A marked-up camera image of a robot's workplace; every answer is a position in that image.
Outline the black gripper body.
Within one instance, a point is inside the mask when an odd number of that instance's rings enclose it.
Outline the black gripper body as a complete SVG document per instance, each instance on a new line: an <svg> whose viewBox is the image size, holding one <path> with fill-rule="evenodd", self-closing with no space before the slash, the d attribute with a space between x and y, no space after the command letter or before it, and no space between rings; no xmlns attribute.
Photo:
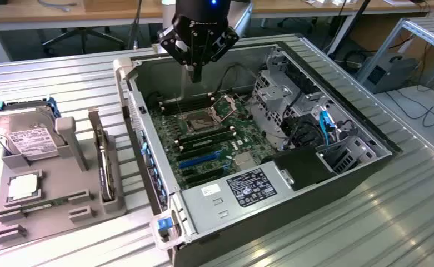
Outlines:
<svg viewBox="0 0 434 267"><path fill-rule="evenodd" d="M197 63L198 31L229 27L230 1L177 1L173 26L187 45L191 46L193 61Z"/></svg>

